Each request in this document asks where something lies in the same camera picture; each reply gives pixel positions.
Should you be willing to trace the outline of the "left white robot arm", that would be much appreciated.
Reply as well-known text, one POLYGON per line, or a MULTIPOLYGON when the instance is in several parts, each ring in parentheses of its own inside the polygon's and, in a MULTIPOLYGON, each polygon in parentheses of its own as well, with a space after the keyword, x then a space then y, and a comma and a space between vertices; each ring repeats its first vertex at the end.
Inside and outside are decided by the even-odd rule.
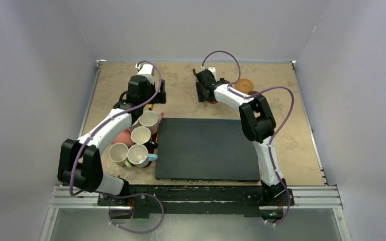
POLYGON ((152 83, 144 75, 134 75, 110 113, 103 121, 77 140, 62 143, 58 181, 87 192, 110 194, 116 205, 129 201, 125 179, 103 172, 101 156, 115 138, 128 129, 142 114, 147 104, 165 104, 165 81, 152 83))

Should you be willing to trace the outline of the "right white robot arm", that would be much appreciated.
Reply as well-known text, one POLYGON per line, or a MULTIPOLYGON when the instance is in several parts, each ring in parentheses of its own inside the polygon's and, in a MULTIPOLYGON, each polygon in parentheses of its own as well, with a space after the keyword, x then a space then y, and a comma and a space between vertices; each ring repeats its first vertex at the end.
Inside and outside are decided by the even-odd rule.
POLYGON ((258 157, 262 186, 262 200, 275 204, 285 192, 286 183, 279 169, 273 135, 276 121, 266 98, 252 97, 239 92, 221 78, 216 80, 214 67, 197 73, 196 91, 199 102, 219 102, 239 110, 244 136, 252 142, 258 157))

